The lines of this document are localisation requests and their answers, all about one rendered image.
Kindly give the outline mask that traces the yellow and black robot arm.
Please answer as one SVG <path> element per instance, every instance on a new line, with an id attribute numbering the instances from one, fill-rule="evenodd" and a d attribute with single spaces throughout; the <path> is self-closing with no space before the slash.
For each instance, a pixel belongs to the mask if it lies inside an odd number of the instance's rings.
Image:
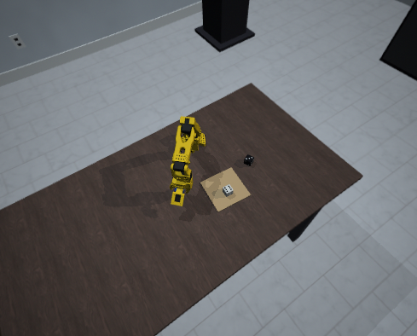
<path id="1" fill-rule="evenodd" d="M 180 117 L 180 124 L 177 127 L 176 146 L 172 156 L 171 174 L 181 182 L 191 182 L 192 170 L 188 168 L 190 164 L 190 154 L 199 150 L 198 144 L 206 145 L 206 138 L 201 133 L 200 126 L 196 123 L 195 118 Z M 183 133 L 183 137 L 181 135 Z M 184 154 L 181 154 L 182 150 Z"/>

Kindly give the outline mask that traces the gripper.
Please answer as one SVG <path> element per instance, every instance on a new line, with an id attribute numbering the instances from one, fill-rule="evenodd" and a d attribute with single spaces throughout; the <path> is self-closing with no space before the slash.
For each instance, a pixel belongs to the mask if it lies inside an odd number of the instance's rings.
<path id="1" fill-rule="evenodd" d="M 172 186 L 171 186 L 172 185 Z M 181 182 L 177 181 L 174 177 L 172 178 L 170 185 L 170 190 L 173 188 L 177 188 L 176 192 L 172 193 L 171 204 L 176 206 L 182 206 L 184 200 L 184 194 L 182 193 L 184 189 L 186 189 L 186 194 L 193 186 L 193 178 L 191 182 Z"/>

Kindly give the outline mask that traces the tan mat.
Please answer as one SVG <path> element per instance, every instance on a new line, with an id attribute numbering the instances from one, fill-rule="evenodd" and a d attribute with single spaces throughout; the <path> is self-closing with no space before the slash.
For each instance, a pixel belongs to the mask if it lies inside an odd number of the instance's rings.
<path id="1" fill-rule="evenodd" d="M 245 199 L 251 194 L 238 178 L 232 167 L 200 182 L 218 212 Z M 230 184 L 233 194 L 226 197 L 223 187 Z"/>

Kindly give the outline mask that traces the white die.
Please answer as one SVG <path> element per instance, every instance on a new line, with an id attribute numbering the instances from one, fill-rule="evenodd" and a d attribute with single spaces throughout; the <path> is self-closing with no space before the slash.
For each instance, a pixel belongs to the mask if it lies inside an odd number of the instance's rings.
<path id="1" fill-rule="evenodd" d="M 223 193 L 225 194 L 226 197 L 230 196 L 231 194 L 233 194 L 233 189 L 230 186 L 230 184 L 228 184 L 227 186 L 223 187 Z"/>

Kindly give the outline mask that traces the black die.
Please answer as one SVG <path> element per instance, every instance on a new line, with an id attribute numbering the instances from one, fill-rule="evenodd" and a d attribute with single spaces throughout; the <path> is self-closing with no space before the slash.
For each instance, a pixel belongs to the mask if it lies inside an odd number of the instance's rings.
<path id="1" fill-rule="evenodd" d="M 248 154 L 244 159 L 244 164 L 251 166 L 253 161 L 254 161 L 254 157 Z"/>

